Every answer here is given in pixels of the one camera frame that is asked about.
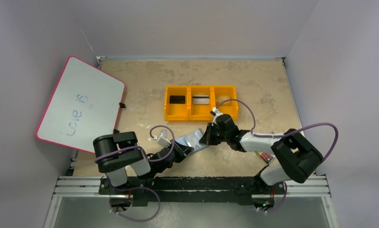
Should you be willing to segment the grey leather card holder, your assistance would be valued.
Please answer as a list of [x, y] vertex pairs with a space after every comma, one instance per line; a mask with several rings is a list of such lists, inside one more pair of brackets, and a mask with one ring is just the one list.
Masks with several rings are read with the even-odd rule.
[[201, 128], [198, 128], [190, 133], [176, 138], [175, 140], [180, 145], [192, 147], [194, 150], [188, 154], [192, 155], [209, 147], [208, 145], [199, 142], [203, 135], [204, 131]]

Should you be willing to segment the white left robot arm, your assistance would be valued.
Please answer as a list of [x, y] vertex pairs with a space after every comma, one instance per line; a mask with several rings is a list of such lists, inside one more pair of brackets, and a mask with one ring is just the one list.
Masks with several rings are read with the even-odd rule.
[[146, 180], [182, 162], [195, 151], [193, 147], [171, 142], [161, 151], [147, 155], [138, 145], [135, 132], [103, 135], [93, 141], [93, 146], [98, 171], [106, 175], [117, 194], [129, 190], [126, 166], [131, 166], [138, 178]]

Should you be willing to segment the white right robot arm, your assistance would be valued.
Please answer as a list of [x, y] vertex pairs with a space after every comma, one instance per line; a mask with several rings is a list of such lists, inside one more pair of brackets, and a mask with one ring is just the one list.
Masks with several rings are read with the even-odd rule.
[[267, 193], [278, 182], [304, 183], [323, 162], [322, 153], [295, 129], [282, 134], [255, 136], [249, 130], [240, 130], [228, 114], [209, 123], [199, 142], [206, 145], [227, 143], [234, 151], [273, 154], [276, 161], [256, 175], [254, 186], [260, 193]]

